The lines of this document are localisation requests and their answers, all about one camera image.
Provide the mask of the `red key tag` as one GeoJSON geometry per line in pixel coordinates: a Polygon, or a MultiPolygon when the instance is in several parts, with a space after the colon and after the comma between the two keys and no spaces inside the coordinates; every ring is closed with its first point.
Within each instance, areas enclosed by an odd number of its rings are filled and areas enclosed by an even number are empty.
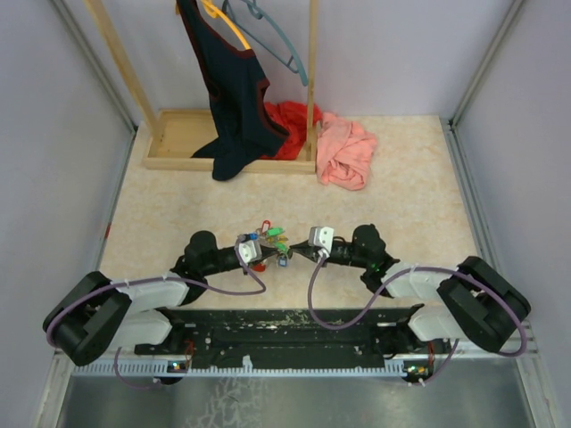
{"type": "Polygon", "coordinates": [[[271,222],[268,219],[262,221],[261,231],[262,233],[267,232],[271,228],[271,222]]]}

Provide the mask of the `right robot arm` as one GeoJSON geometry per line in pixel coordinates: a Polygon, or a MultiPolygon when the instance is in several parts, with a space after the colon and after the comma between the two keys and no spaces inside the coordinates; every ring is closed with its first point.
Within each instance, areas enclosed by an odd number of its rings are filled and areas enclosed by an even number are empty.
{"type": "Polygon", "coordinates": [[[487,352],[506,355],[504,345],[520,334],[517,355],[525,352],[523,323],[531,312],[528,299],[485,260],[469,256],[456,268],[413,265],[391,256],[372,225],[357,226],[350,241],[333,228],[315,226],[292,252],[315,262],[360,268],[374,297],[414,298],[422,308],[398,332],[400,345],[420,352],[432,340],[469,340],[487,352]]]}

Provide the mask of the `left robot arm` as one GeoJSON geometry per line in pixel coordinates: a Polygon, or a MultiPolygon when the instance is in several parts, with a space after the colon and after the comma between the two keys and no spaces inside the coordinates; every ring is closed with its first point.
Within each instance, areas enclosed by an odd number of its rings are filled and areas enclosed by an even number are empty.
{"type": "Polygon", "coordinates": [[[184,347],[186,333],[164,310],[215,292],[208,276],[239,269],[251,279],[252,265],[278,255],[276,246],[255,233],[240,235],[220,248],[214,233],[194,233],[175,266],[162,276],[112,281],[99,271],[85,275],[43,323],[47,342],[76,366],[85,366],[107,350],[156,345],[169,354],[184,347]]]}

